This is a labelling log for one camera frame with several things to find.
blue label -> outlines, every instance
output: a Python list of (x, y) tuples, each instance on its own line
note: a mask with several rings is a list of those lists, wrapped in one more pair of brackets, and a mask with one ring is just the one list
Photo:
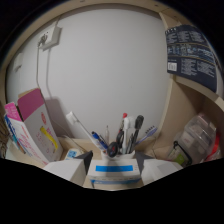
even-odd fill
[(105, 180), (91, 180), (93, 184), (132, 184), (137, 183), (139, 179), (136, 180), (121, 180), (121, 181), (105, 181)]
[(128, 172), (133, 171), (133, 166), (96, 166), (98, 172)]
[(74, 158), (74, 157), (76, 156), (76, 154), (77, 154), (77, 152), (70, 151), (70, 152), (68, 153), (68, 157), (70, 157), (70, 158)]

marker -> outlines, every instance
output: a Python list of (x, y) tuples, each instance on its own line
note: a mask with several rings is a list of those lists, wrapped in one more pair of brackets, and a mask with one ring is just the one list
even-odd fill
[(93, 136), (95, 139), (97, 139), (97, 140), (99, 141), (99, 143), (103, 146), (104, 149), (107, 149), (107, 148), (108, 148), (107, 144), (105, 144), (105, 143), (100, 139), (99, 135), (98, 135), (96, 132), (92, 131), (92, 136)]

white container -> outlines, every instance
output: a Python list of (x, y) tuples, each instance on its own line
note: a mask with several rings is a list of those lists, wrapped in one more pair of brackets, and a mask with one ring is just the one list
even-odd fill
[(130, 184), (141, 179), (136, 159), (120, 161), (92, 160), (88, 178), (92, 184)]
[(83, 186), (86, 178), (86, 170), (83, 159), (63, 160), (48, 163), (43, 170), (58, 177), (68, 180), (79, 186)]
[(105, 153), (103, 153), (101, 151), (101, 157), (102, 157), (102, 160), (107, 160), (107, 161), (118, 161), (118, 160), (122, 160), (122, 159), (133, 159), (135, 156), (135, 150), (133, 150), (132, 153), (130, 154), (119, 154), (119, 155), (116, 155), (115, 157), (111, 158), (109, 157), (108, 155), (106, 155)]
[(177, 141), (191, 156), (192, 164), (197, 164), (212, 152), (215, 137), (215, 126), (204, 114), (199, 114), (187, 123)]

scissors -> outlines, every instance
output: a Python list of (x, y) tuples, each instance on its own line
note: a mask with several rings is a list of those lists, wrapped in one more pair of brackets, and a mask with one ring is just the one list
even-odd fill
[(107, 154), (109, 157), (113, 158), (119, 153), (120, 149), (122, 148), (123, 141), (124, 131), (120, 131), (117, 135), (116, 142), (112, 142), (108, 146)]

cardboard box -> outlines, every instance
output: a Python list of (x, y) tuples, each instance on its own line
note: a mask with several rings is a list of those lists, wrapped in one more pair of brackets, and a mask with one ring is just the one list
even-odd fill
[(46, 165), (43, 169), (79, 186), (83, 185), (86, 178), (83, 159), (52, 162)]
[(137, 183), (141, 175), (136, 159), (92, 160), (88, 178), (94, 184), (129, 184)]
[(5, 105), (5, 110), (16, 138), (30, 157), (43, 165), (60, 159), (63, 148), (51, 125), (40, 89), (22, 94), (18, 107), (12, 102)]

